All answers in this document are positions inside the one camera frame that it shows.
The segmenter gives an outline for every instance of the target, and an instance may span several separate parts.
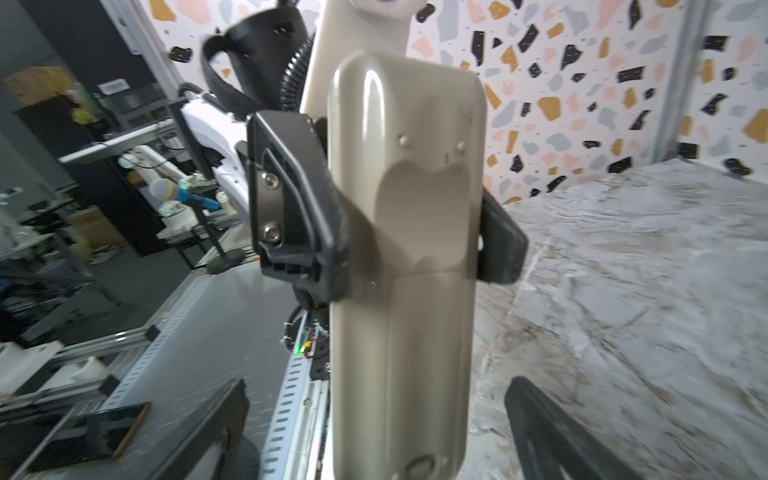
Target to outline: black mounting bracket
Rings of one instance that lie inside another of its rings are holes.
[[[248,121],[253,249],[267,276],[320,302],[346,292],[349,227],[312,121],[260,111]]]

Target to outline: sticker label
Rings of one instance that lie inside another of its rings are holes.
[[[98,89],[105,95],[116,94],[119,91],[129,90],[130,88],[128,82],[125,81],[125,78],[118,78],[117,80],[108,81],[98,85]]]

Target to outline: microphone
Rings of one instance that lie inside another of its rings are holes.
[[[201,197],[200,195],[191,194],[186,190],[179,188],[176,182],[168,180],[167,178],[156,178],[149,184],[149,193],[152,197],[157,198],[160,201],[166,200],[179,200],[182,203],[189,204],[189,199],[202,202],[203,208],[211,211],[220,210],[221,205],[215,200],[210,198]]]

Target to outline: marble table surface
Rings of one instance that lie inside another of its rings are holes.
[[[478,284],[459,478],[523,478],[513,376],[645,478],[768,478],[768,186],[674,160],[506,209],[531,246]]]

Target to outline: smartphone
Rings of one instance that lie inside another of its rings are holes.
[[[70,418],[27,467],[28,472],[119,458],[149,413],[150,403]]]

